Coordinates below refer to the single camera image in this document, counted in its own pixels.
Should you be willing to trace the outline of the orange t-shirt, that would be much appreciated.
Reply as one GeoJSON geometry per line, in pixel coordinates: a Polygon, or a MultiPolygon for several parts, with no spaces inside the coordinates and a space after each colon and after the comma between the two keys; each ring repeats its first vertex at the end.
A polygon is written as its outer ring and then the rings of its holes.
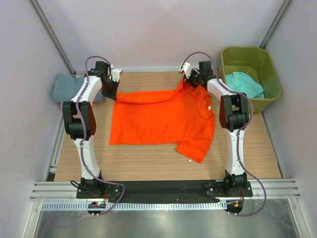
{"type": "Polygon", "coordinates": [[[175,143],[176,151],[201,163],[213,141],[211,95],[184,79],[174,90],[117,94],[110,145],[175,143]]]}

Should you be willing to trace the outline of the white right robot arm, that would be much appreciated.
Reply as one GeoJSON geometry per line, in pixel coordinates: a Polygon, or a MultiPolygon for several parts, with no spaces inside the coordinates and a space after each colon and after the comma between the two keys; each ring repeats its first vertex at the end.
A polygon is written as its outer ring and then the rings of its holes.
{"type": "Polygon", "coordinates": [[[238,196],[247,187],[243,139],[249,122],[248,100],[245,95],[230,89],[218,76],[213,76],[210,70],[210,61],[201,61],[199,69],[184,62],[179,69],[191,86],[204,87],[220,102],[219,122],[228,145],[228,163],[221,190],[227,196],[238,196]]]}

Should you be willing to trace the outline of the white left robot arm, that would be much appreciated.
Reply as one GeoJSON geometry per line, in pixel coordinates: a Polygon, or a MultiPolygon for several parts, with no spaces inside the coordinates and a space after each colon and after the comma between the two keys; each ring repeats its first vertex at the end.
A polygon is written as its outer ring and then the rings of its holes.
{"type": "Polygon", "coordinates": [[[106,194],[94,149],[97,124],[92,104],[99,92],[116,101],[121,74],[122,70],[113,68],[105,58],[88,57],[82,86],[71,100],[62,104],[65,132],[74,142],[81,163],[80,182],[71,181],[77,188],[77,198],[101,198],[106,194]]]}

